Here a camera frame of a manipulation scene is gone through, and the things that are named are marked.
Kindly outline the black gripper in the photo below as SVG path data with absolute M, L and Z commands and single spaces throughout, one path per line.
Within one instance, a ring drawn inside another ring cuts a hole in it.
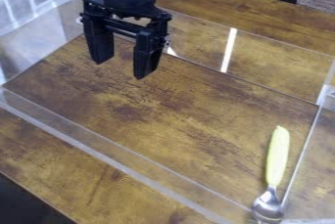
M 113 57 L 113 32 L 136 35 L 133 76 L 143 79 L 157 67 L 167 23 L 171 15 L 152 4 L 128 8 L 107 5 L 103 0 L 81 0 L 82 34 L 90 59 L 100 65 Z

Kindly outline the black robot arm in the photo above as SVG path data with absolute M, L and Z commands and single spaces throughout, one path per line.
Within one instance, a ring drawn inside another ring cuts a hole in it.
M 89 56 L 99 65 L 113 57 L 113 34 L 135 39 L 133 77 L 143 79 L 157 67 L 171 15 L 155 0 L 81 0 L 82 34 Z

